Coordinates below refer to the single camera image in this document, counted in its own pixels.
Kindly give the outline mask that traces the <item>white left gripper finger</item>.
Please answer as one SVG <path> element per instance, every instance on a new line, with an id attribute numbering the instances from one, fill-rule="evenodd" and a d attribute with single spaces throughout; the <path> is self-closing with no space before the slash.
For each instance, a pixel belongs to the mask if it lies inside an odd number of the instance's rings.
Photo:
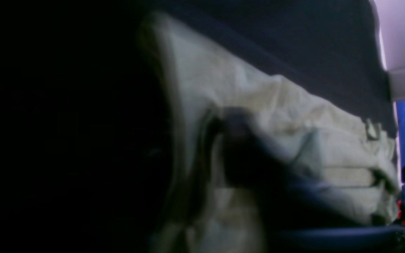
<path id="1" fill-rule="evenodd" d="M 267 253 L 405 253 L 394 229 L 362 225 L 318 197 L 320 184 L 294 172 L 247 110 L 226 108 L 222 132 L 227 181 L 251 191 Z"/>

